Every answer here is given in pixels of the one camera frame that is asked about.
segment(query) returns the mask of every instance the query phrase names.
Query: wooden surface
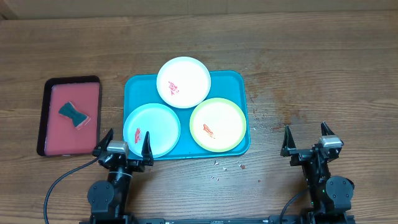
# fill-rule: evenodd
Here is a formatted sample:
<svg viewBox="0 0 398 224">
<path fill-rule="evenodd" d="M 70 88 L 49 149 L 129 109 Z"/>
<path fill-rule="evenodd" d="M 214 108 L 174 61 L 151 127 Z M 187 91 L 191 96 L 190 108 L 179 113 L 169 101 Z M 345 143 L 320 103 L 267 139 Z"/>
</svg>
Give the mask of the wooden surface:
<svg viewBox="0 0 398 224">
<path fill-rule="evenodd" d="M 126 81 L 182 55 L 242 74 L 251 147 L 218 166 L 214 159 L 156 162 L 134 176 L 130 211 L 164 218 L 280 213 L 305 184 L 301 168 L 279 156 L 283 127 L 291 125 L 303 148 L 317 142 L 326 121 L 346 143 L 330 170 L 356 184 L 349 214 L 358 223 L 398 222 L 396 11 L 0 22 L 0 222 L 43 223 L 52 182 L 92 159 L 36 154 L 46 80 L 99 76 L 101 137 L 114 128 L 121 139 Z M 50 197 L 50 222 L 87 219 L 87 190 L 106 176 L 93 165 L 63 180 Z M 287 213 L 308 206 L 305 198 Z"/>
<path fill-rule="evenodd" d="M 0 0 L 8 19 L 396 9 L 396 0 Z"/>
</svg>

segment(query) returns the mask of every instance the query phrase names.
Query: wire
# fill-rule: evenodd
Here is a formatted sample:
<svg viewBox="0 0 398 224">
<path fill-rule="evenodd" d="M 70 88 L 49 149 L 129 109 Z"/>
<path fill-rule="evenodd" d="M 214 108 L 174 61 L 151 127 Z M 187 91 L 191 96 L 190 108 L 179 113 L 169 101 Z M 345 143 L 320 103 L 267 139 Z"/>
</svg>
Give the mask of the wire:
<svg viewBox="0 0 398 224">
<path fill-rule="evenodd" d="M 64 179 L 64 178 L 65 178 L 66 176 L 68 176 L 69 174 L 72 174 L 72 173 L 74 173 L 74 172 L 76 172 L 76 171 L 78 171 L 78 170 L 80 170 L 80 169 L 82 169 L 82 168 L 86 168 L 86 167 L 92 165 L 93 163 L 95 163 L 97 160 L 98 160 L 98 157 L 95 158 L 94 160 L 92 160 L 91 162 L 88 162 L 88 163 L 86 163 L 86 164 L 84 164 L 84 165 L 82 165 L 82 166 L 80 166 L 80 167 L 77 167 L 77 168 L 75 168 L 75 169 L 73 169 L 73 170 L 67 172 L 66 174 L 63 174 L 62 176 L 60 176 L 60 177 L 51 185 L 49 191 L 47 192 L 47 195 L 45 196 L 45 200 L 44 200 L 44 211 L 43 211 L 43 214 L 44 214 L 44 222 L 45 222 L 45 224 L 49 224 L 49 218 L 47 217 L 47 203 L 49 202 L 49 198 L 50 198 L 51 191 L 54 189 L 54 187 L 56 186 L 56 184 L 59 183 L 62 179 Z"/>
<path fill-rule="evenodd" d="M 298 199 L 299 197 L 301 197 L 301 196 L 303 196 L 305 193 L 307 193 L 308 190 L 309 190 L 309 188 L 306 188 L 306 189 L 300 191 L 299 193 L 297 193 L 297 195 L 294 195 L 294 197 L 292 197 L 292 199 L 290 199 L 290 200 L 286 203 L 284 209 L 282 209 L 282 212 L 280 213 L 280 216 L 279 216 L 279 224 L 283 224 L 283 221 L 282 221 L 282 220 L 283 220 L 284 214 L 285 214 L 285 212 L 286 212 L 286 210 L 287 210 L 287 207 L 288 207 L 291 203 L 293 203 L 296 199 Z"/>
</svg>

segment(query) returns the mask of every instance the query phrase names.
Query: plate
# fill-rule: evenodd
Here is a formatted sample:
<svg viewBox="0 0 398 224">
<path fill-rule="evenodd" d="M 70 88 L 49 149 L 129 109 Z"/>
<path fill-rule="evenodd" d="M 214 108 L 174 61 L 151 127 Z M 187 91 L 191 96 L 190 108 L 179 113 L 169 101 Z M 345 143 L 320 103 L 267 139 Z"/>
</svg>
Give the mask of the plate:
<svg viewBox="0 0 398 224">
<path fill-rule="evenodd" d="M 180 138 L 180 120 L 173 110 L 160 103 L 148 103 L 131 112 L 124 123 L 123 138 L 137 156 L 142 157 L 142 143 L 147 131 L 154 158 L 164 156 Z"/>
<path fill-rule="evenodd" d="M 191 108 L 209 94 L 210 73 L 206 66 L 191 57 L 169 60 L 160 69 L 156 87 L 160 97 L 170 106 Z"/>
<path fill-rule="evenodd" d="M 246 118 L 232 101 L 212 98 L 193 110 L 190 132 L 202 148 L 211 152 L 226 152 L 242 141 L 246 133 Z"/>
</svg>

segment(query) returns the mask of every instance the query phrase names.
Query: light blue plate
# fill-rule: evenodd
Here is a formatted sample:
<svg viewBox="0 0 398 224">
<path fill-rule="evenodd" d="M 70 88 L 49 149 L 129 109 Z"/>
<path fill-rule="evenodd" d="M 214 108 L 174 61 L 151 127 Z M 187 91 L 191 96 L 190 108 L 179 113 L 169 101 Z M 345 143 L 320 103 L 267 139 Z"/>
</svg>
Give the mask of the light blue plate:
<svg viewBox="0 0 398 224">
<path fill-rule="evenodd" d="M 156 89 L 156 74 L 153 75 L 134 75 L 131 77 L 124 87 L 124 108 L 123 121 L 126 122 L 127 117 L 136 108 L 147 103 L 160 103 L 167 105 L 159 96 Z M 209 158 L 220 156 L 239 156 L 244 154 L 250 146 L 249 119 L 248 108 L 246 105 L 246 94 L 244 91 L 244 82 L 242 76 L 235 71 L 215 71 L 210 72 L 211 88 L 206 99 L 225 98 L 236 103 L 243 111 L 246 117 L 246 133 L 243 140 L 232 150 L 226 152 L 210 152 L 200 147 L 191 135 L 189 130 L 189 120 L 192 111 L 195 109 L 178 109 L 170 107 L 175 112 L 181 123 L 181 134 L 178 143 L 174 149 L 166 155 L 156 158 L 156 160 L 166 159 L 190 159 L 190 158 Z M 139 157 L 133 153 L 129 155 L 130 159 L 138 159 Z"/>
<path fill-rule="evenodd" d="M 123 127 L 124 140 L 129 144 L 130 151 L 137 156 L 141 156 L 147 131 L 152 153 L 157 158 L 174 148 L 180 138 L 181 125 L 169 107 L 160 103 L 148 103 L 136 108 Z"/>
</svg>

